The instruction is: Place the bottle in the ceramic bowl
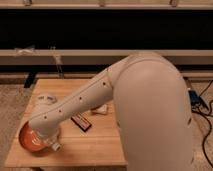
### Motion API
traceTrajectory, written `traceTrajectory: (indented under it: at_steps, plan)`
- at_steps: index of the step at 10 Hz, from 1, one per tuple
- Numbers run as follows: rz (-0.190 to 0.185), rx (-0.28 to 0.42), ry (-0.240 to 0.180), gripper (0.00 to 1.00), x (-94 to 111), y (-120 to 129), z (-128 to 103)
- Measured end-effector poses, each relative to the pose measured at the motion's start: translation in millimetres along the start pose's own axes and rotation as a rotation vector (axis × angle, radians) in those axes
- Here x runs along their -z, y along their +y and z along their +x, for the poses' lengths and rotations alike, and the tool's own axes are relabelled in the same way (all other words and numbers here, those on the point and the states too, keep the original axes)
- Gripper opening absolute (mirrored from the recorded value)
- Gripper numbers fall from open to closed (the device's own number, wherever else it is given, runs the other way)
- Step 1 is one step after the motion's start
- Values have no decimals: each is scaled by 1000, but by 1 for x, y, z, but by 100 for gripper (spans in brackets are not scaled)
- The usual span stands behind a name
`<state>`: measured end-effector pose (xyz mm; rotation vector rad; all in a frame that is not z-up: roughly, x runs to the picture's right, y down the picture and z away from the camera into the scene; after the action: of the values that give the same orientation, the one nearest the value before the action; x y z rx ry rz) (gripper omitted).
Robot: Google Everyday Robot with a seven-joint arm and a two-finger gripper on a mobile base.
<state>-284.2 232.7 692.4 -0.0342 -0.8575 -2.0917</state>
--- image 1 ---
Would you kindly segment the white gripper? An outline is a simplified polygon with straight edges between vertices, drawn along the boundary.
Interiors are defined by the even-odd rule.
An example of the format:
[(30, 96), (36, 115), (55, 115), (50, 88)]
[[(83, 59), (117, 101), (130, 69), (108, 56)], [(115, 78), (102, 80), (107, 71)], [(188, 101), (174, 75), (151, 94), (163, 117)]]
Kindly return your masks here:
[(52, 146), (55, 144), (58, 141), (59, 134), (59, 129), (55, 129), (49, 133), (41, 133), (39, 131), (35, 132), (36, 141), (45, 146)]

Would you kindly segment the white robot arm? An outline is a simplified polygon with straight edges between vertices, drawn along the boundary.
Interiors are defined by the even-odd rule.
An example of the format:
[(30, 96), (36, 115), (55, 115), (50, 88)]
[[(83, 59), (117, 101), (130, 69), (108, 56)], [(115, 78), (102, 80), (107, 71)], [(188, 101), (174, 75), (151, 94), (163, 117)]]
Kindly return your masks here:
[(75, 114), (115, 106), (127, 171), (193, 171), (190, 98), (177, 68), (143, 51), (107, 67), (54, 104), (39, 100), (29, 126), (46, 140)]

